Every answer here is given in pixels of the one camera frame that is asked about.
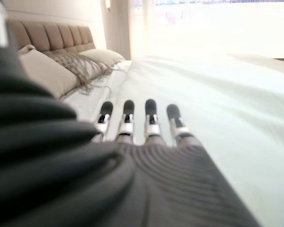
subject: sheer curtain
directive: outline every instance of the sheer curtain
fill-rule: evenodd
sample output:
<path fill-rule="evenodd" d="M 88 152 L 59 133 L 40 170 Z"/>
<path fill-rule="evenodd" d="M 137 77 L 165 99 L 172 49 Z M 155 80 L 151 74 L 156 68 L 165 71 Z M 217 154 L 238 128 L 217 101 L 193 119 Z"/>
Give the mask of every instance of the sheer curtain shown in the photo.
<path fill-rule="evenodd" d="M 248 52 L 284 58 L 284 1 L 129 0 L 131 55 Z"/>

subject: white wall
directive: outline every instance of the white wall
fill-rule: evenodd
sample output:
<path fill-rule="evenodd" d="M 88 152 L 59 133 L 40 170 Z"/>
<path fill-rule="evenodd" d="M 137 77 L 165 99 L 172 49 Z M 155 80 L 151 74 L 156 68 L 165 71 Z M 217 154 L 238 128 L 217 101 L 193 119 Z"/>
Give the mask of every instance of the white wall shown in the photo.
<path fill-rule="evenodd" d="M 129 6 L 132 0 L 111 0 L 111 10 L 105 6 L 105 0 L 101 0 L 106 46 L 131 59 L 130 33 L 129 33 Z"/>
<path fill-rule="evenodd" d="M 97 48 L 106 49 L 100 0 L 3 0 L 9 17 L 90 27 Z"/>

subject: beige headboard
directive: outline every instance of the beige headboard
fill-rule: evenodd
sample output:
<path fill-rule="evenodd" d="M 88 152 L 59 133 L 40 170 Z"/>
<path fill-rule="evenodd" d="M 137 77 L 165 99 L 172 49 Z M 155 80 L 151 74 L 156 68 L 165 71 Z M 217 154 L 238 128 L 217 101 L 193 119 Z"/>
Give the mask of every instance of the beige headboard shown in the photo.
<path fill-rule="evenodd" d="M 19 48 L 31 44 L 48 56 L 95 48 L 87 26 L 19 20 L 9 20 L 8 25 L 18 41 Z"/>

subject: white bed sheet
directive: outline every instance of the white bed sheet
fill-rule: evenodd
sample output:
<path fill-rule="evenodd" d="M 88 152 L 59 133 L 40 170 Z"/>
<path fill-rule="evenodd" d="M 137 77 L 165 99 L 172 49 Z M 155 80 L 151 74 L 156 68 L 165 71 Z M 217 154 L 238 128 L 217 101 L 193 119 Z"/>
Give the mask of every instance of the white bed sheet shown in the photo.
<path fill-rule="evenodd" d="M 153 98 L 163 137 L 171 145 L 166 107 L 177 104 L 260 223 L 284 227 L 284 62 L 247 54 L 173 60 L 148 56 L 133 60 L 127 74 L 114 72 L 109 81 L 114 112 L 108 139 L 115 138 L 123 104 L 131 99 L 135 138 L 142 144 L 144 105 Z M 95 119 L 108 97 L 97 103 L 96 97 L 77 96 L 66 102 L 84 120 Z"/>

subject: beige pillow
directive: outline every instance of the beige pillow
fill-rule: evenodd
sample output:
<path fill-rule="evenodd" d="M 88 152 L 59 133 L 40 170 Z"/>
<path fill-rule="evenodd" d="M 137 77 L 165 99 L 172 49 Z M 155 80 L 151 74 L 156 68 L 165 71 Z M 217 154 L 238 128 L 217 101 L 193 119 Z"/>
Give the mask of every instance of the beige pillow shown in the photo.
<path fill-rule="evenodd" d="M 37 50 L 20 55 L 19 59 L 27 76 L 49 90 L 56 98 L 77 86 L 74 74 Z"/>
<path fill-rule="evenodd" d="M 125 58 L 122 55 L 111 50 L 92 49 L 81 52 L 80 54 L 89 57 L 95 62 L 103 63 L 109 67 L 112 67 L 119 62 L 125 61 Z"/>

